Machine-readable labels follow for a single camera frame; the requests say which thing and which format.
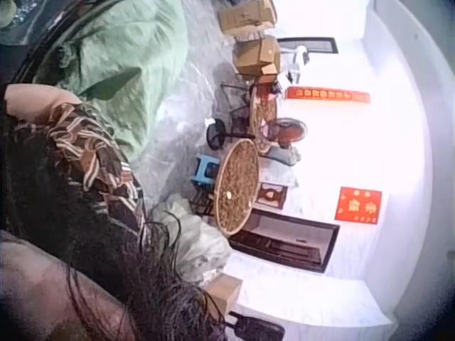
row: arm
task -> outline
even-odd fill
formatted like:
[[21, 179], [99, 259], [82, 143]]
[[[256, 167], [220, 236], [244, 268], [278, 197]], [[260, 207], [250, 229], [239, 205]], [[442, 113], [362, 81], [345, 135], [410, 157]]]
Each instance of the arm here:
[[73, 93], [37, 84], [12, 84], [6, 88], [6, 112], [18, 119], [38, 122], [63, 103], [79, 104], [80, 99]]

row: window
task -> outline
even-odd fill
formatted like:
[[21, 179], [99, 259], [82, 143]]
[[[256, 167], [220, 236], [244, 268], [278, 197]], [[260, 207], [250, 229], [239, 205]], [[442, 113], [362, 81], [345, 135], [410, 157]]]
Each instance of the window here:
[[310, 53], [338, 53], [335, 38], [279, 38], [278, 44], [281, 48], [295, 49], [304, 45]]

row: red object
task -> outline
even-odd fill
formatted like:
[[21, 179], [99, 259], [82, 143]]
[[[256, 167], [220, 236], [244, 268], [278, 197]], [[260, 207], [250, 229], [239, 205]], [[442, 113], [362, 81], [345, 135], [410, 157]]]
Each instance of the red object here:
[[381, 208], [382, 192], [342, 187], [335, 220], [377, 224]]
[[317, 99], [320, 101], [370, 103], [367, 92], [326, 89], [323, 87], [289, 87], [286, 99]]

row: brown box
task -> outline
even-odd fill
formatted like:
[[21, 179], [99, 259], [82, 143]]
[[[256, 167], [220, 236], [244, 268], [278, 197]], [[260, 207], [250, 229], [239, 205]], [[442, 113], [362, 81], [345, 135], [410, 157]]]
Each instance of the brown box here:
[[237, 44], [234, 57], [237, 71], [246, 79], [259, 83], [272, 83], [280, 69], [280, 51], [274, 36], [243, 41]]
[[248, 1], [218, 12], [220, 28], [224, 34], [239, 36], [273, 28], [277, 23], [277, 10], [272, 0]]
[[[242, 281], [240, 279], [220, 274], [207, 284], [204, 289], [212, 296], [218, 309], [226, 317], [237, 303], [241, 288]], [[218, 316], [216, 307], [211, 301], [209, 301], [208, 310], [213, 316]]]

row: long hair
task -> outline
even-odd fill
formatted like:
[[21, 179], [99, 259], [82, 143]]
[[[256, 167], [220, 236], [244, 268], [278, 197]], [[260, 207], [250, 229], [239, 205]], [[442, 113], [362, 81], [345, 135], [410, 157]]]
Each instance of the long hair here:
[[178, 238], [148, 222], [149, 243], [96, 214], [90, 198], [76, 193], [55, 169], [44, 135], [14, 141], [15, 119], [2, 115], [7, 230], [64, 261], [75, 312], [90, 340], [123, 340], [107, 317], [82, 294], [77, 271], [126, 308], [135, 341], [226, 340], [225, 322], [208, 312], [211, 297], [176, 272]]

